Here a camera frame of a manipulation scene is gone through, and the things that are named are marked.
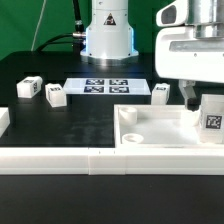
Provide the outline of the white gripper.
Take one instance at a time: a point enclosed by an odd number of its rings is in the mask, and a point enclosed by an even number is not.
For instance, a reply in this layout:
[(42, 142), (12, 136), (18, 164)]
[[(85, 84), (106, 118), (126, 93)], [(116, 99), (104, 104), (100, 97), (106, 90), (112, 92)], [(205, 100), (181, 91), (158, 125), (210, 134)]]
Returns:
[(196, 39), (193, 27), (164, 28), (156, 38), (155, 68), (162, 78), (180, 80), (185, 108), (192, 110), (195, 81), (224, 83), (224, 38)]

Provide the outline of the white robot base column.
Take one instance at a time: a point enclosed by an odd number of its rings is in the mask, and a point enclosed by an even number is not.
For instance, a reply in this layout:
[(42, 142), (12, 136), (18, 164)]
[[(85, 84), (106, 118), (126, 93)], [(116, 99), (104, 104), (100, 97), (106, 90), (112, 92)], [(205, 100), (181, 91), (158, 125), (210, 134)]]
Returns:
[(117, 66), (138, 59), (134, 31), (128, 22), (128, 0), (92, 0), (92, 21), (80, 52), (87, 63)]

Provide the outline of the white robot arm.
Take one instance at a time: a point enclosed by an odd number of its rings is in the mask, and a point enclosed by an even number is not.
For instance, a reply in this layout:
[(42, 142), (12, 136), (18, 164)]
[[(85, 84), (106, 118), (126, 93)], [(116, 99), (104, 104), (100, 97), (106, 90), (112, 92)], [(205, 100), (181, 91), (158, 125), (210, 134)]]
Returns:
[(224, 0), (174, 0), (156, 23), (156, 72), (178, 80), (185, 106), (194, 109), (197, 81), (224, 83)]

